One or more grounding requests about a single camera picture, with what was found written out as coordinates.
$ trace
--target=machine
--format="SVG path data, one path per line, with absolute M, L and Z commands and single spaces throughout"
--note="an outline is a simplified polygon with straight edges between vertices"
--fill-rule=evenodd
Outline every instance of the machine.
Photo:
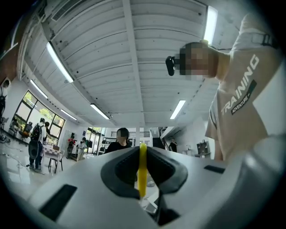
M 29 203 L 42 215 L 30 209 L 30 218 L 43 228 L 242 228 L 284 173 L 285 140 L 262 140 L 228 165 L 148 147 L 159 188 L 155 213 L 139 205 L 134 188 L 138 147 L 84 160 L 36 191 Z

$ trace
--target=white floor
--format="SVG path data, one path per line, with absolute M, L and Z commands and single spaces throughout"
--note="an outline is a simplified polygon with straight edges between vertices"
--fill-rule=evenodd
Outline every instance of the white floor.
M 26 165 L 29 164 L 28 146 L 19 144 L 18 141 L 11 140 L 9 144 L 0 143 L 0 167 L 1 174 L 4 176 L 7 186 L 10 191 L 16 193 L 20 197 L 27 200 L 42 184 L 56 176 L 55 162 L 52 161 L 52 166 L 48 169 L 50 159 L 45 158 L 42 163 L 42 174 L 35 173 Z M 66 171 L 76 162 L 63 158 L 63 170 Z M 58 174 L 62 173 L 59 163 L 57 168 Z

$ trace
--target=backpack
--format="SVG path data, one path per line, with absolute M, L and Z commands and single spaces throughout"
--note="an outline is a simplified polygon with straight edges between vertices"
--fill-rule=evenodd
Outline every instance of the backpack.
M 42 127 L 44 125 L 40 126 L 39 124 L 37 124 L 34 129 L 33 129 L 33 132 L 32 132 L 32 137 L 31 137 L 31 140 L 34 140 L 34 141 L 40 141 L 39 138 L 40 138 L 40 135 L 42 134 Z

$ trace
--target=table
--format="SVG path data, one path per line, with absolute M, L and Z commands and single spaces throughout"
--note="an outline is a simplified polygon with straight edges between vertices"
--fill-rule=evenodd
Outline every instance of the table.
M 44 165 L 44 158 L 52 158 L 57 161 L 57 166 L 59 164 L 59 161 L 63 158 L 63 153 L 60 150 L 55 150 L 51 145 L 43 145 L 43 162 Z

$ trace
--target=ceiling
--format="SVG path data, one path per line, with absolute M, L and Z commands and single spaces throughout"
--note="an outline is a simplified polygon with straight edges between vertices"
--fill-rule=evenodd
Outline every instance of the ceiling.
M 52 19 L 68 2 L 78 3 L 57 21 Z M 216 48 L 231 48 L 246 12 L 239 1 L 201 2 L 47 1 L 31 23 L 23 79 L 34 79 L 51 103 L 79 123 L 98 127 L 184 126 L 208 113 L 218 83 L 178 73 L 169 76 L 166 57 L 203 38 L 206 5 L 211 3 L 219 11 L 213 41 Z M 73 83 L 68 83 L 47 52 L 48 41 L 75 79 Z M 170 120 L 179 100 L 187 102 L 176 119 Z M 90 107 L 91 103 L 110 120 Z

